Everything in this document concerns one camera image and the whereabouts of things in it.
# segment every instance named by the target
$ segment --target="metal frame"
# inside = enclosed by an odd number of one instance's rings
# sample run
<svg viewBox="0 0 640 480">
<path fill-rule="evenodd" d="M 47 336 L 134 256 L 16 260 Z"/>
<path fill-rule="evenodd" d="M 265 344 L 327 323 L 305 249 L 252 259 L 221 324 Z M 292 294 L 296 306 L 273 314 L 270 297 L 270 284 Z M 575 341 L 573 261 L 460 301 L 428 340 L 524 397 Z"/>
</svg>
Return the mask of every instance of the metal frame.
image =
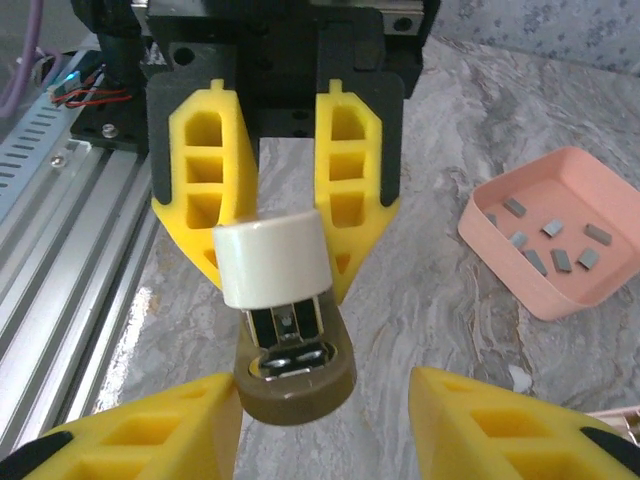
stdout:
<svg viewBox="0 0 640 480">
<path fill-rule="evenodd" d="M 158 226 L 149 160 L 70 140 L 78 111 L 47 103 L 0 146 L 21 161 L 0 163 L 16 170 L 0 188 L 0 458 L 89 413 Z M 46 131 L 15 147 L 34 118 Z"/>
</svg>

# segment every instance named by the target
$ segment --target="pink tray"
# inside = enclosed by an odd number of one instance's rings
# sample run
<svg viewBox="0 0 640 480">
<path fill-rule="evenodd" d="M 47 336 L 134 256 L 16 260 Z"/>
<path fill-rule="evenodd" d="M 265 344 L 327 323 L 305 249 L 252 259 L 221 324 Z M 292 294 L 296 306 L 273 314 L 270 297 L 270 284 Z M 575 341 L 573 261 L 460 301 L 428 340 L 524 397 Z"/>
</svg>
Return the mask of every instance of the pink tray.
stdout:
<svg viewBox="0 0 640 480">
<path fill-rule="evenodd" d="M 517 218 L 503 203 L 515 198 L 527 208 Z M 497 228 L 486 214 L 494 214 Z M 564 229 L 554 238 L 542 231 L 559 219 Z M 610 233 L 604 246 L 584 234 L 587 223 Z M 541 320 L 556 320 L 593 307 L 640 271 L 640 193 L 589 153 L 575 147 L 556 150 L 476 188 L 462 215 L 462 238 L 524 306 Z M 518 251 L 509 237 L 516 231 L 529 239 Z M 576 263 L 585 248 L 598 263 L 587 271 Z M 551 249 L 566 250 L 572 273 L 557 273 Z M 535 250 L 544 277 L 522 255 Z"/>
</svg>

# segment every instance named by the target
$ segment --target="small gray piece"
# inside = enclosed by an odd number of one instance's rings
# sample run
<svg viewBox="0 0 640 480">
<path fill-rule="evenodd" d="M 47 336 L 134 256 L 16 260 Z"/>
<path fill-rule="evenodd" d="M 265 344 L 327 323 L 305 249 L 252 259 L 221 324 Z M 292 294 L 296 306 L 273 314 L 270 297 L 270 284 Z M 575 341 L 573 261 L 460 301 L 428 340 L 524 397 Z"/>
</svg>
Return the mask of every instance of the small gray piece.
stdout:
<svg viewBox="0 0 640 480">
<path fill-rule="evenodd" d="M 551 250 L 551 259 L 553 260 L 553 266 L 556 267 L 556 272 L 572 272 L 573 268 L 571 268 L 571 261 L 569 260 L 569 255 L 567 255 L 565 250 L 554 248 Z"/>
<path fill-rule="evenodd" d="M 584 234 L 603 245 L 611 245 L 611 234 L 605 232 L 601 228 L 596 227 L 592 223 L 587 223 L 587 226 L 584 227 Z"/>
<path fill-rule="evenodd" d="M 487 213 L 487 218 L 493 223 L 494 227 L 498 226 L 498 218 L 493 213 Z"/>
<path fill-rule="evenodd" d="M 529 240 L 529 237 L 527 237 L 524 233 L 520 231 L 511 235 L 511 238 L 509 239 L 509 241 L 511 242 L 511 245 L 513 245 L 517 249 L 522 248 L 524 244 L 527 243 L 527 240 Z"/>
<path fill-rule="evenodd" d="M 542 263 L 542 260 L 535 250 L 525 250 L 523 254 L 526 259 L 529 260 L 529 263 L 536 267 L 536 270 L 538 270 L 543 276 L 547 276 L 547 273 L 549 272 L 547 272 L 547 268 L 544 266 L 544 263 Z"/>
<path fill-rule="evenodd" d="M 524 214 L 527 213 L 527 209 L 524 208 L 524 206 L 520 202 L 518 202 L 515 198 L 508 199 L 502 205 L 511 214 L 515 215 L 518 218 L 524 217 Z"/>
<path fill-rule="evenodd" d="M 562 231 L 563 228 L 564 228 L 564 224 L 560 220 L 555 218 L 555 219 L 551 220 L 549 223 L 547 223 L 542 228 L 542 231 L 544 233 L 546 233 L 549 236 L 549 238 L 553 238 L 557 234 L 559 234 Z"/>
<path fill-rule="evenodd" d="M 595 264 L 598 263 L 599 259 L 600 255 L 598 255 L 598 252 L 591 248 L 587 248 L 584 252 L 582 252 L 580 258 L 578 258 L 578 263 L 587 270 L 591 270 L 595 266 Z"/>
</svg>

